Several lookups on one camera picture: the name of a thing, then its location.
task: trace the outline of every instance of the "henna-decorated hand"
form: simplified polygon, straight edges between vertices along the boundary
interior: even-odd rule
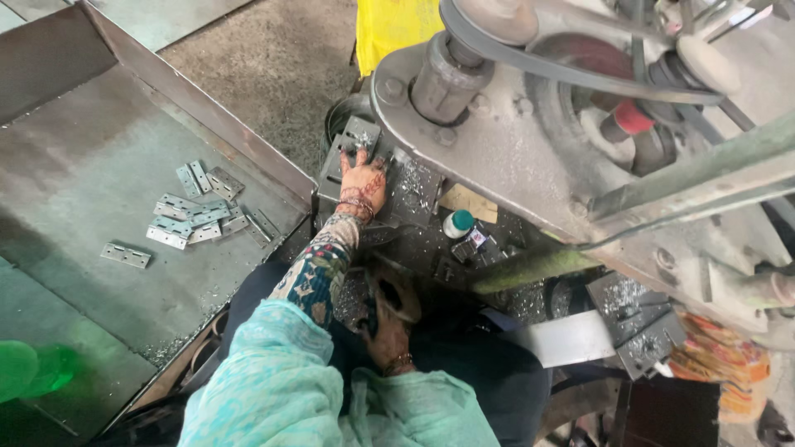
[[[375,158],[369,165],[366,162],[367,149],[364,146],[356,151],[356,167],[351,168],[346,154],[339,157],[343,185],[336,211],[352,214],[368,224],[384,206],[386,175],[382,157]]]

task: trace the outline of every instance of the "woman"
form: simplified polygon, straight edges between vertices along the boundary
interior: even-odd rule
[[[380,304],[376,337],[363,336],[382,375],[355,370],[349,414],[338,418],[343,380],[328,366],[327,329],[359,234],[383,206],[386,187],[383,159],[367,165],[364,148],[354,168],[341,158],[336,213],[191,397],[180,445],[498,445],[472,387],[443,371],[417,371],[403,324]],[[257,286],[244,282],[238,294]]]

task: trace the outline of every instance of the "hand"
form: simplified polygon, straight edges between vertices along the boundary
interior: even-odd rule
[[[362,338],[370,358],[383,371],[398,357],[409,354],[409,330],[403,320],[386,305],[383,298],[375,298],[375,308],[378,316],[378,331],[375,338],[370,336],[366,327],[362,330]],[[396,368],[392,375],[415,370],[414,365],[409,363]]]
[[[339,164],[343,171],[343,185],[336,211],[352,214],[368,224],[384,206],[386,175],[383,169],[385,161],[382,157],[377,157],[369,165],[366,162],[367,149],[364,146],[360,146],[356,151],[354,168],[351,168],[347,155],[340,154]]]

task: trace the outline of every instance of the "floral patterned sleeve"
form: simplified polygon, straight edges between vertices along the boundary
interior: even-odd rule
[[[328,329],[362,229],[362,221],[357,217],[332,215],[268,299],[291,301],[318,326]]]

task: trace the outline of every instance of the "green bottle cap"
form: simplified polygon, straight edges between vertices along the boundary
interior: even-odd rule
[[[472,228],[473,224],[475,224],[475,218],[472,217],[469,211],[460,209],[452,213],[452,226],[456,227],[456,229],[468,230]]]

